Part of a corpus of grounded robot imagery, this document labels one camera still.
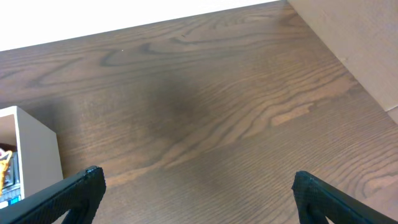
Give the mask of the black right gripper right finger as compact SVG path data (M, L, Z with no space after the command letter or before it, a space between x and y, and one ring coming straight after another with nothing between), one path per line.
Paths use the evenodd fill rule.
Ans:
M292 190L301 224L397 224L307 171L295 174Z

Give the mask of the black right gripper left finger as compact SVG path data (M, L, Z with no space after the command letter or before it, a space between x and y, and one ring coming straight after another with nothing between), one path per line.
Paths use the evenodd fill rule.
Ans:
M103 169L91 166L1 209L1 223L91 223L106 191Z

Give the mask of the red grey toy truck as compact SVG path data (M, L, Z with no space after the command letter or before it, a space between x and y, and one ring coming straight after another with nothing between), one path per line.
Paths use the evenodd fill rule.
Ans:
M1 149L1 208L21 200L18 154Z

